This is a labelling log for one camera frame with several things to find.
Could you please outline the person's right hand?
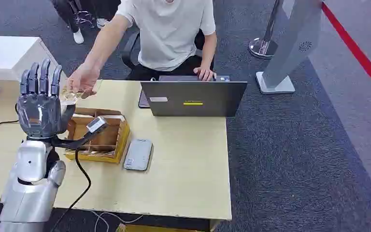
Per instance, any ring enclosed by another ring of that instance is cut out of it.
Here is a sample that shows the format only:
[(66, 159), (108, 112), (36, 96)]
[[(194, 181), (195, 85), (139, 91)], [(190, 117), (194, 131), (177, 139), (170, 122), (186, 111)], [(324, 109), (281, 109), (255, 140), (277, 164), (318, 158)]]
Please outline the person's right hand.
[(96, 94), (94, 85), (100, 76), (100, 69), (88, 64), (81, 64), (68, 78), (67, 90), (73, 93), (82, 93), (82, 98)]

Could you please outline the person's left hand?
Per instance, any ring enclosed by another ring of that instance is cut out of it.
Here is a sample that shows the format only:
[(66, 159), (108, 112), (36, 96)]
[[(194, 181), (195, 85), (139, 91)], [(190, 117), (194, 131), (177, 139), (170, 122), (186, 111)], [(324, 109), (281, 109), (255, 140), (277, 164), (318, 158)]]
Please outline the person's left hand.
[(197, 67), (193, 70), (194, 74), (198, 76), (201, 81), (214, 81), (216, 79), (216, 73), (207, 67)]

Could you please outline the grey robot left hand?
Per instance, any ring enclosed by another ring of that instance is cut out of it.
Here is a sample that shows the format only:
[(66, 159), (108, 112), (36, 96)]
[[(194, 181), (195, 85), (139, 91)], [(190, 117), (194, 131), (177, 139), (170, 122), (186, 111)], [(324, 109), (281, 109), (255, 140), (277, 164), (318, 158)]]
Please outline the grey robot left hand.
[(49, 83), (51, 60), (34, 62), (24, 70), (16, 110), (22, 130), (29, 138), (51, 138), (67, 130), (75, 105), (61, 105), (60, 78), (62, 66), (57, 65)]

